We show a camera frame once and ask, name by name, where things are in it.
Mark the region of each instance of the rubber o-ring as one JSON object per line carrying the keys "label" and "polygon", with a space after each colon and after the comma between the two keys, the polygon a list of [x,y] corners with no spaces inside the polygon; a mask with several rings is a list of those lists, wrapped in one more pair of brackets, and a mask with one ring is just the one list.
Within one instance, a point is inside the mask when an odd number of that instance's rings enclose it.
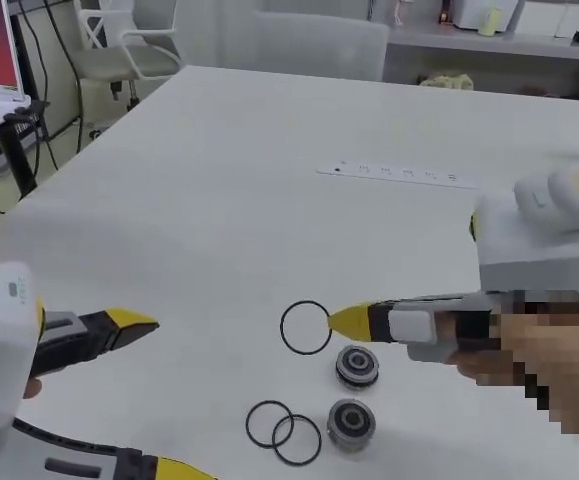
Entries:
{"label": "rubber o-ring", "polygon": [[323,343],[319,348],[312,350],[310,352],[298,350],[297,348],[294,348],[293,346],[291,346],[289,344],[289,342],[287,341],[287,337],[285,336],[285,320],[287,318],[287,314],[291,310],[293,310],[294,308],[296,308],[300,305],[314,305],[314,306],[318,307],[320,310],[322,310],[323,312],[325,312],[325,315],[327,317],[329,317],[329,312],[327,311],[327,309],[325,307],[323,307],[322,305],[320,305],[318,302],[314,302],[313,300],[300,300],[299,302],[296,302],[292,305],[289,305],[289,307],[282,314],[282,317],[280,317],[280,338],[282,338],[282,343],[284,343],[289,350],[291,350],[294,353],[297,353],[298,355],[315,355],[316,353],[322,352],[327,347],[327,345],[329,345],[329,341],[331,340],[331,336],[333,335],[333,330],[329,329],[329,335],[327,336],[325,343]]}
{"label": "rubber o-ring", "polygon": [[[258,410],[260,407],[264,407],[265,405],[276,405],[280,408],[282,408],[285,412],[287,412],[287,416],[283,418],[283,420],[286,421],[287,418],[291,419],[291,424],[289,425],[289,433],[287,433],[287,436],[285,438],[283,438],[281,441],[276,443],[275,440],[275,435],[272,436],[271,438],[271,443],[262,443],[259,440],[256,440],[256,438],[254,438],[253,434],[251,433],[251,429],[249,428],[249,422],[251,421],[251,416],[253,415],[253,413]],[[280,447],[282,445],[284,445],[285,443],[287,443],[289,441],[289,439],[291,438],[291,435],[293,434],[293,427],[295,426],[295,422],[293,420],[293,413],[291,413],[291,410],[289,410],[289,407],[287,407],[284,403],[279,402],[278,400],[263,400],[260,403],[256,403],[251,410],[249,410],[249,413],[247,413],[247,418],[245,419],[245,429],[247,431],[247,436],[249,437],[249,440],[251,440],[255,445],[257,445],[260,448],[264,448],[266,450],[270,450],[272,448],[277,448]]]}
{"label": "rubber o-ring", "polygon": [[[282,455],[282,453],[280,453],[280,451],[278,450],[280,445],[278,443],[276,443],[276,441],[275,441],[276,434],[278,433],[278,429],[282,425],[284,425],[287,422],[287,420],[291,421],[292,424],[295,423],[295,420],[302,420],[303,422],[306,422],[309,425],[311,425],[313,427],[313,429],[315,430],[316,435],[318,435],[318,448],[316,449],[316,453],[314,453],[307,460],[303,460],[301,462],[289,460],[287,457]],[[285,465],[289,465],[290,467],[304,467],[304,466],[309,465],[310,463],[313,463],[316,460],[316,458],[318,458],[318,456],[320,455],[320,451],[322,450],[322,434],[320,433],[320,429],[318,428],[318,425],[316,425],[316,423],[313,420],[311,420],[309,417],[305,417],[304,415],[299,415],[299,414],[291,414],[291,415],[288,415],[285,418],[281,419],[276,424],[276,426],[273,428],[273,433],[271,434],[271,441],[274,444],[274,446],[272,448],[273,448],[273,451],[276,452],[276,456],[280,459],[280,461],[282,461],[282,463],[284,463]]]}

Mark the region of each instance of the office chair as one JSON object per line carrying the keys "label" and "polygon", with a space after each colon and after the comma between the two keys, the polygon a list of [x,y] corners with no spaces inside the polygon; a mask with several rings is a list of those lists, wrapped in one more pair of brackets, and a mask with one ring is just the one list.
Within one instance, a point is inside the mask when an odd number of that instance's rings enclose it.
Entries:
{"label": "office chair", "polygon": [[242,25],[230,29],[229,18],[222,19],[227,68],[382,81],[389,37],[386,25],[322,15],[252,11]]}
{"label": "office chair", "polygon": [[[122,82],[128,82],[130,100],[127,111],[132,110],[140,102],[137,80],[167,80],[183,67],[175,42],[177,7],[178,0],[134,0],[131,11],[80,9],[80,26],[91,48],[73,54],[78,76],[109,83],[116,100]],[[127,18],[128,15],[133,18],[136,29],[120,32],[118,46],[103,46],[100,34],[105,21]],[[93,28],[92,19],[97,20]],[[136,38],[142,39],[144,44],[130,41]],[[91,138],[96,138],[106,128],[94,129]]]}

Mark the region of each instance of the white power strip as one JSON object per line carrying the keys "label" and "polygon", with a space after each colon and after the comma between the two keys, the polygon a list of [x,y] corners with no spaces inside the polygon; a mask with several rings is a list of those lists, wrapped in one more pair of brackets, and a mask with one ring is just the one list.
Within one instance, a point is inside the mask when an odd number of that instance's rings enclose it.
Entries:
{"label": "white power strip", "polygon": [[455,173],[441,173],[419,168],[402,168],[394,165],[340,162],[318,168],[318,173],[343,177],[372,178],[392,182],[419,183],[439,187],[477,188]]}

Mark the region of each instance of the ball bearing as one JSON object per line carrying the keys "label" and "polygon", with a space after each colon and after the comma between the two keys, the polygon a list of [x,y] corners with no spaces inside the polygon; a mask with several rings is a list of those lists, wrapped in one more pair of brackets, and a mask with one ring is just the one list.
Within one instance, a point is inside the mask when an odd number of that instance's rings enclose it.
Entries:
{"label": "ball bearing", "polygon": [[351,390],[364,390],[378,380],[378,359],[364,347],[349,345],[336,359],[336,376]]}
{"label": "ball bearing", "polygon": [[376,418],[358,400],[340,400],[331,407],[327,434],[338,449],[345,453],[364,450],[376,431]]}

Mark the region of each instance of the white table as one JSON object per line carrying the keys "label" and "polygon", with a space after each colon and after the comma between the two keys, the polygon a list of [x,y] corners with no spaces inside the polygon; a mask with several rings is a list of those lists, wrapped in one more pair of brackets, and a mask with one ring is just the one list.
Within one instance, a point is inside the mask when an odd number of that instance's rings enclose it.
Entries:
{"label": "white table", "polygon": [[[345,457],[325,437],[314,464],[292,469],[247,440],[260,400],[286,402],[324,434],[331,405],[350,396],[333,376],[345,340],[315,357],[281,343],[290,303],[335,310],[478,288],[475,191],[315,172],[360,159],[506,188],[579,159],[579,103],[185,69],[5,218],[0,261],[28,262],[47,308],[122,306],[162,323],[47,377],[22,418],[222,480],[579,478],[579,440],[521,390],[477,387],[398,346],[371,347],[380,379],[358,398],[378,428],[364,454]],[[302,348],[326,335],[311,320],[287,325]],[[271,433],[271,414],[256,433]],[[308,455],[311,433],[298,424],[295,435],[283,451]]]}

